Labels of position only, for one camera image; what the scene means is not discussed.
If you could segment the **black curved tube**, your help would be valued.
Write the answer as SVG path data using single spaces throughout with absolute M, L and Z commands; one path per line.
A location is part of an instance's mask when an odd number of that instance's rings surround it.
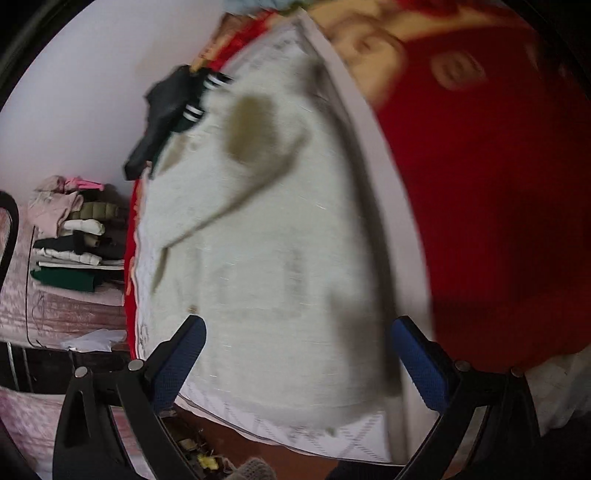
M 18 206 L 14 198 L 5 191 L 1 192 L 1 209 L 4 210 L 9 219 L 9 232 L 4 247 L 4 251 L 1 258 L 0 266 L 0 288 L 3 287 L 8 269 L 10 267 L 11 260 L 14 255 L 14 250 L 18 238 L 19 229 L 19 211 Z

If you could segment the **white knit cardigan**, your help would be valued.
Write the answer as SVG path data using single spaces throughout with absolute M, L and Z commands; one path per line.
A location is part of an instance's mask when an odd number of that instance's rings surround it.
M 140 347 L 185 318 L 189 384 L 276 424 L 336 428 L 384 406 L 384 315 L 352 165 L 302 52 L 261 60 L 170 137 L 140 217 Z

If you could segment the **pink fleece garment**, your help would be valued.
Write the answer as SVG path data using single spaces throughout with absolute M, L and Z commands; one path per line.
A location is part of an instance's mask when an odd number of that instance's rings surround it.
M 66 179 L 54 175 L 44 179 L 33 191 L 28 203 L 27 218 L 41 233 L 57 237 L 72 212 L 79 211 L 83 197 L 66 190 Z

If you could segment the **bright pink hanging item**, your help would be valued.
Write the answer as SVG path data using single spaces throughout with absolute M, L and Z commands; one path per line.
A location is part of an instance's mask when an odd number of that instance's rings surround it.
M 95 190 L 102 192 L 104 189 L 104 184 L 94 182 L 91 180 L 86 180 L 81 177 L 70 177 L 64 180 L 64 190 L 68 192 L 87 190 Z

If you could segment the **white puffer jacket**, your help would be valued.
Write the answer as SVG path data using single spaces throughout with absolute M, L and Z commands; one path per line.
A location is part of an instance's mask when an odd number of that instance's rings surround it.
M 60 261 L 78 263 L 88 266 L 98 266 L 102 258 L 93 253 L 94 244 L 88 245 L 86 238 L 97 240 L 105 233 L 105 226 L 94 219 L 66 220 L 55 238 L 37 239 L 33 248 L 47 258 Z

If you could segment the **white patterned mat cloth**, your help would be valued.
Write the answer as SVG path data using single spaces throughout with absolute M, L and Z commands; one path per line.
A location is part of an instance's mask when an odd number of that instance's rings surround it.
M 280 425 L 215 394 L 192 387 L 188 380 L 191 372 L 175 402 L 196 416 L 231 428 L 252 440 L 328 458 L 403 464 L 416 452 L 436 419 L 387 343 L 389 325 L 401 314 L 412 316 L 425 331 L 432 328 L 431 295 L 417 225 L 402 178 L 394 166 L 393 155 L 372 107 L 318 22 L 307 12 L 298 12 L 273 26 L 270 32 L 235 55 L 224 67 L 224 72 L 233 79 L 261 60 L 294 52 L 308 54 L 318 62 L 312 94 L 335 123 L 352 165 L 353 185 L 369 237 L 379 303 L 384 315 L 387 380 L 384 406 L 373 414 L 336 428 Z M 134 349 L 140 357 L 147 357 L 154 351 L 144 353 L 140 347 L 146 270 L 141 255 L 139 223 L 155 166 L 147 167 L 140 178 L 135 230 L 137 247 L 132 281 L 137 313 Z

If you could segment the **black leather jacket folded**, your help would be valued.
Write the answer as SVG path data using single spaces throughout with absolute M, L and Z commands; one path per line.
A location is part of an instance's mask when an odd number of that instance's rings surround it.
M 137 180 L 148 162 L 157 158 L 170 133 L 182 117 L 186 104 L 197 94 L 204 74 L 193 73 L 189 65 L 178 66 L 153 84 L 144 95 L 146 127 L 123 166 L 127 181 Z

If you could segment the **dark green striped garment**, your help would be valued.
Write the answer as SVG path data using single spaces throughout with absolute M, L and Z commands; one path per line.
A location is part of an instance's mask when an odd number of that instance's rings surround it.
M 225 75 L 224 73 L 221 73 L 219 71 L 214 71 L 208 67 L 201 67 L 197 70 L 197 72 L 193 73 L 204 74 L 204 80 L 202 80 L 202 83 L 197 88 L 197 94 L 195 94 L 195 96 L 191 98 L 190 101 L 186 104 L 180 121 L 173 129 L 173 131 L 170 133 L 169 137 L 172 133 L 182 133 L 197 125 L 205 116 L 204 97 L 208 93 L 211 93 L 212 91 L 217 90 L 221 87 L 228 86 L 233 82 L 233 79 L 228 75 Z M 155 166 L 157 164 L 161 151 L 159 152 L 157 158 L 151 162 L 152 166 Z

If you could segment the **green hanging garment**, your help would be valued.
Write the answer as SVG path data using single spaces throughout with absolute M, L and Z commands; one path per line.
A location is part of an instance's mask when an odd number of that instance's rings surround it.
M 80 270 L 40 268 L 30 275 L 42 285 L 78 292 L 94 292 L 98 284 L 93 275 Z

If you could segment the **olive green puffer jacket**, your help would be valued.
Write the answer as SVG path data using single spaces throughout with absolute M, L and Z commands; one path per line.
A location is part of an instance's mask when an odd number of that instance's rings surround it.
M 77 211 L 68 215 L 69 220 L 97 220 L 119 222 L 126 218 L 126 211 L 114 203 L 86 202 Z

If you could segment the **red floral bed blanket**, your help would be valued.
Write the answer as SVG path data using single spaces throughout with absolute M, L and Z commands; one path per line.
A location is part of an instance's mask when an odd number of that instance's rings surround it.
M 399 316 L 483 371 L 525 372 L 586 351 L 590 104 L 543 64 L 536 32 L 488 1 L 332 1 L 304 12 L 372 107 L 406 189 L 432 328 Z M 225 21 L 201 67 L 225 74 L 297 13 Z M 125 258 L 134 352 L 140 178 Z

